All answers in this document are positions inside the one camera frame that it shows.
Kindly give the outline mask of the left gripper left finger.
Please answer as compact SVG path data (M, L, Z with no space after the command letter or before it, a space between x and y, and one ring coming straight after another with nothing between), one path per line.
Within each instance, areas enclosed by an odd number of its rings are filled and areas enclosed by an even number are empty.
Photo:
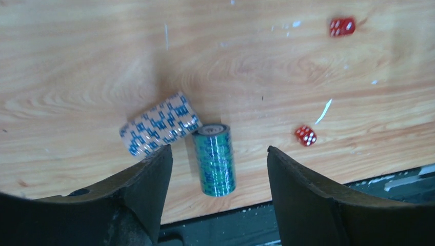
M157 245L172 166L166 145L67 196L1 193L1 245Z

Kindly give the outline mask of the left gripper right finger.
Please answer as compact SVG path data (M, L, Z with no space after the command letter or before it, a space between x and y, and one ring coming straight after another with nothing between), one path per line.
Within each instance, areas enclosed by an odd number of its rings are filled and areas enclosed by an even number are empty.
M434 245L434 204L372 196L270 146L272 202L282 245Z

